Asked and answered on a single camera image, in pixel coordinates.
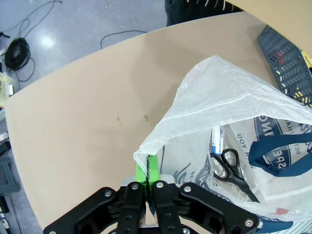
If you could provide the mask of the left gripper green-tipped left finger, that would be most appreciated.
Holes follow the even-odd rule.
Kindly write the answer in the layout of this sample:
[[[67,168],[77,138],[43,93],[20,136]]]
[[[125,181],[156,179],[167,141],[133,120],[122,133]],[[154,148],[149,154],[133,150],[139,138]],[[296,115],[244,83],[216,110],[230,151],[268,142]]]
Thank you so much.
[[[103,187],[44,228],[44,234],[100,234],[112,224],[117,231],[136,234],[145,210],[148,177],[137,165],[136,179],[117,191]]]

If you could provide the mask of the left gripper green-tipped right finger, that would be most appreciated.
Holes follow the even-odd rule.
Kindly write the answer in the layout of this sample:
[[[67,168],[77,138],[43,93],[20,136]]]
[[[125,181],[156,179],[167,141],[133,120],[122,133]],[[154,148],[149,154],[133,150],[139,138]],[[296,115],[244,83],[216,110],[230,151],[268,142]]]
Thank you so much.
[[[180,219],[194,222],[212,234],[253,234],[259,218],[202,187],[161,180],[157,156],[147,158],[149,189],[160,233],[181,234]]]

